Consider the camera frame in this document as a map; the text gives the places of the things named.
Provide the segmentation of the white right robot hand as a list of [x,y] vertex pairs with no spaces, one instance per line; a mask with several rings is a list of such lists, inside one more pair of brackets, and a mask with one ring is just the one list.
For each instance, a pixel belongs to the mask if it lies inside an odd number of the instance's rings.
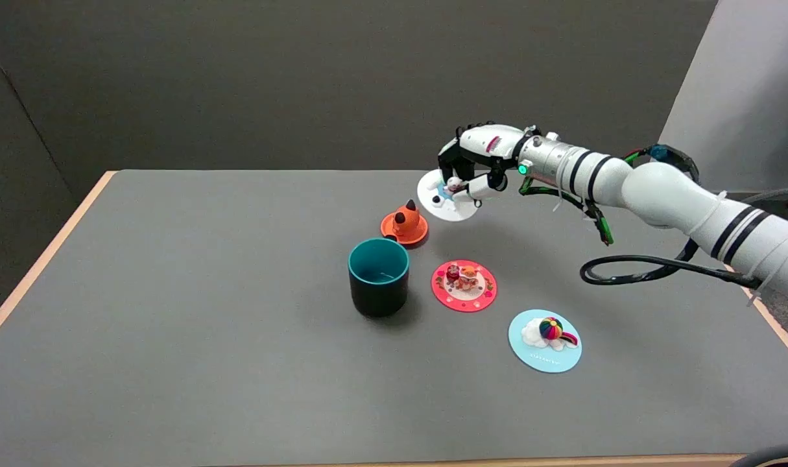
[[485,199],[503,194],[508,172],[519,166],[521,150],[542,136],[536,125],[524,130],[494,121],[459,126],[437,156],[442,186],[454,202],[479,207]]

